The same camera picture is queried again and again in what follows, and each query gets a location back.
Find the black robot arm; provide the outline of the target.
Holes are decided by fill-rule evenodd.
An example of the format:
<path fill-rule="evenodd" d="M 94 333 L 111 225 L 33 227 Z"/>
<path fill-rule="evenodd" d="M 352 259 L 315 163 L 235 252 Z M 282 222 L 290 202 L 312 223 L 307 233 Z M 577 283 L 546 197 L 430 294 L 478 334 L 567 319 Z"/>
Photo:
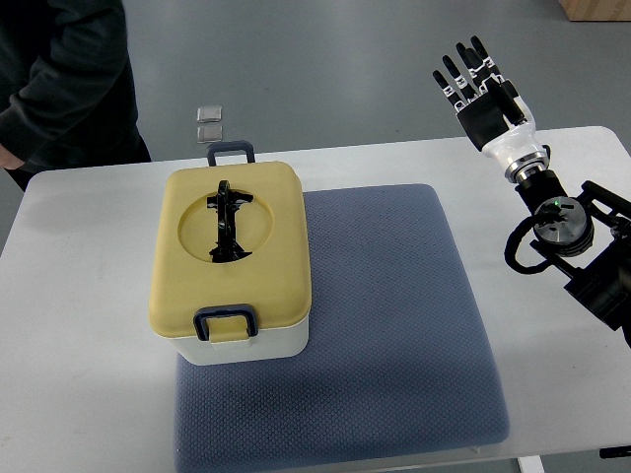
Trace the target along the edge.
<path fill-rule="evenodd" d="M 456 45 L 465 70 L 444 56 L 433 77 L 463 131 L 495 160 L 529 210 L 504 250 L 509 267 L 524 275 L 554 266 L 565 291 L 612 330 L 630 334 L 630 203 L 586 181 L 569 196 L 550 169 L 551 149 L 535 137 L 534 117 L 478 36 Z"/>

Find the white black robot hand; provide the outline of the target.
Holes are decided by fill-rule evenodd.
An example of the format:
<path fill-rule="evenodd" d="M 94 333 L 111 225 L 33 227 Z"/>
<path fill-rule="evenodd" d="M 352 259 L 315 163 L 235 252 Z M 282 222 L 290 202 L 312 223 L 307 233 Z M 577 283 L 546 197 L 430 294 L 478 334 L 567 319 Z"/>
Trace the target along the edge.
<path fill-rule="evenodd" d="M 477 97 L 448 55 L 442 57 L 443 63 L 464 99 L 439 70 L 432 73 L 456 111 L 465 134 L 474 147 L 494 160 L 504 173 L 533 173 L 548 169 L 549 154 L 534 137 L 536 126 L 529 107 L 510 81 L 496 80 L 498 67 L 479 37 L 473 35 L 470 41 L 473 49 L 458 42 L 456 51 L 474 86 L 484 95 Z"/>

